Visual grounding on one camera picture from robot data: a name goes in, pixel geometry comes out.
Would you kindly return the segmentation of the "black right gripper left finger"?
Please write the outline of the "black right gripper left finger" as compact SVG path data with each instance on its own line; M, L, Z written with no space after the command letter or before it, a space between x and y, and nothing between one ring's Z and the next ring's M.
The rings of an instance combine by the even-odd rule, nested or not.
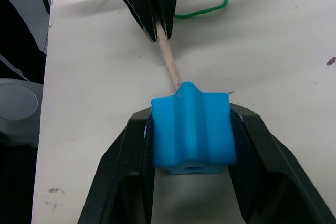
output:
M79 223L151 223L155 169L151 108L135 112L102 156Z

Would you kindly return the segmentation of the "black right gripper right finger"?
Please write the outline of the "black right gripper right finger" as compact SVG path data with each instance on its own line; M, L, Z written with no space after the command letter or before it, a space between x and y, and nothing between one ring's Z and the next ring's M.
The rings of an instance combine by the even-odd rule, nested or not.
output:
M228 170L245 223L335 223L293 153L248 108L230 105L237 163Z

